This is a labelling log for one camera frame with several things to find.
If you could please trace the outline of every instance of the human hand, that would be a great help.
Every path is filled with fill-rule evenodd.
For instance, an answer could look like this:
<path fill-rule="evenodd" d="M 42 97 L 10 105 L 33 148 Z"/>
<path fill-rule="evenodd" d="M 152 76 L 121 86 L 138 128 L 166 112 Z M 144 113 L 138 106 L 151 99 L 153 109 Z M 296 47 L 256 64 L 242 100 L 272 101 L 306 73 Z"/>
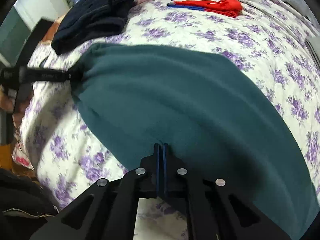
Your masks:
<path fill-rule="evenodd" d="M 26 108 L 30 105 L 30 100 L 33 97 L 33 93 L 34 92 L 32 90 L 28 99 L 25 100 L 24 102 L 20 103 L 20 105 L 18 106 L 19 111 L 12 115 L 12 119 L 13 119 L 13 123 L 14 123 L 15 127 L 19 127 L 21 125 L 22 119 L 23 119 L 24 114 L 26 112 Z M 6 112 L 9 112 L 9 113 L 12 113 L 12 111 L 13 111 L 12 101 L 2 91 L 0 91 L 0 108 L 2 108 L 3 110 L 5 110 Z"/>

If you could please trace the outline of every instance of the white bedsheet with purple flowers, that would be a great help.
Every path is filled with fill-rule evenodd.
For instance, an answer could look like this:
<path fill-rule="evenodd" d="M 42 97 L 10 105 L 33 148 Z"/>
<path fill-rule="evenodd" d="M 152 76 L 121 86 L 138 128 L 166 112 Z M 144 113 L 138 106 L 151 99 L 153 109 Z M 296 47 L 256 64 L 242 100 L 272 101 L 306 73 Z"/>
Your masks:
<path fill-rule="evenodd" d="M 306 37 L 320 35 L 311 23 L 280 0 L 239 0 L 237 18 L 168 8 L 170 0 L 134 7 L 123 34 L 88 41 L 58 57 L 40 45 L 30 60 L 37 66 L 68 69 L 93 42 L 164 44 L 220 53 L 266 95 L 290 128 L 320 196 L 320 71 Z M 21 138 L 41 183 L 64 208 L 97 179 L 119 179 L 126 169 L 90 132 L 76 109 L 70 85 L 38 82 L 21 125 Z M 186 221 L 161 200 L 140 200 L 136 239 L 186 239 Z"/>

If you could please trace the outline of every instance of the green panel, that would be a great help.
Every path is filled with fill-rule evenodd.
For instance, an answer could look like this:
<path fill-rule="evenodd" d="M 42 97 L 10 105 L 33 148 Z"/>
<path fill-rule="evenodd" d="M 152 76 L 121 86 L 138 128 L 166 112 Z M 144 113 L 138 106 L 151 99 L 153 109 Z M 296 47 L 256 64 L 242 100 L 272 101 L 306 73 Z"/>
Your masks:
<path fill-rule="evenodd" d="M 0 53 L 14 65 L 30 30 L 20 18 L 14 7 L 0 27 Z"/>

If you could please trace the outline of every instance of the triangular cutout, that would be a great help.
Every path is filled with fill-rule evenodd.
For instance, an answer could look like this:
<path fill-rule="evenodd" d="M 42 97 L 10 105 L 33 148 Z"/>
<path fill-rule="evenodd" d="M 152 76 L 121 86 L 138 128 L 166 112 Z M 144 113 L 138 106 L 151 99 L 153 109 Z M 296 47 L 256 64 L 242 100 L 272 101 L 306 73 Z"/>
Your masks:
<path fill-rule="evenodd" d="M 229 195 L 229 201 L 238 216 L 240 225 L 243 228 L 249 227 L 260 221 L 260 218 L 246 205 L 244 205 L 236 196 Z"/>
<path fill-rule="evenodd" d="M 82 222 L 87 214 L 91 203 L 93 201 L 93 196 L 89 195 L 85 200 L 83 200 L 74 210 L 72 210 L 68 215 L 66 215 L 61 222 L 67 226 L 74 229 L 80 229 Z"/>

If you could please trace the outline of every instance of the folded teal clothing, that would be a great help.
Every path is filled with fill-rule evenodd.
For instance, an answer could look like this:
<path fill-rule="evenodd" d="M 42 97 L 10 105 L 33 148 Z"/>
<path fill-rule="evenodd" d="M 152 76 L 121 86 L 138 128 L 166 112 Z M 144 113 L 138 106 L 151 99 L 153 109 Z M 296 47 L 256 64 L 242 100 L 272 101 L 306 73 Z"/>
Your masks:
<path fill-rule="evenodd" d="M 256 85 L 221 55 L 97 43 L 73 66 L 72 96 L 127 169 L 168 143 L 187 169 L 236 185 L 293 239 L 319 211 L 302 153 Z"/>

